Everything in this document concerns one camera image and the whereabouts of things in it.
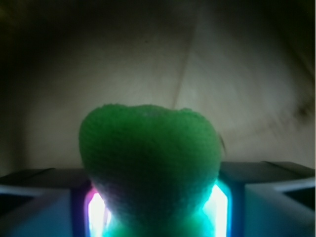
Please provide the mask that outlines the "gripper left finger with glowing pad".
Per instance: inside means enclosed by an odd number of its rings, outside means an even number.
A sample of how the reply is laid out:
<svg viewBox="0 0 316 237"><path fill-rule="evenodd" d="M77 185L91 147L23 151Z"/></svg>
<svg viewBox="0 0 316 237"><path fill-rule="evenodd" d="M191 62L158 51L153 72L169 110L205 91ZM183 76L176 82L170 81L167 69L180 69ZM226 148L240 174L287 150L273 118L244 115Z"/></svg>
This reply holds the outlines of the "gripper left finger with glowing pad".
<svg viewBox="0 0 316 237"><path fill-rule="evenodd" d="M2 237L104 237L110 221L83 169L26 169L0 179Z"/></svg>

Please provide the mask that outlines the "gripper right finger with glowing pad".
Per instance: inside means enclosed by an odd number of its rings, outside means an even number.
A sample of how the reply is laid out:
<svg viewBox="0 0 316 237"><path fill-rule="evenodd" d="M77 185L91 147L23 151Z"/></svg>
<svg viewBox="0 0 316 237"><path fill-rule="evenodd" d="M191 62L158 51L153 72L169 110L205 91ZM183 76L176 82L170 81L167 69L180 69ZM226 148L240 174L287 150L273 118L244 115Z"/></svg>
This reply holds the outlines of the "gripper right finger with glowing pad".
<svg viewBox="0 0 316 237"><path fill-rule="evenodd" d="M211 237L313 237L316 171L288 161L228 162L204 211Z"/></svg>

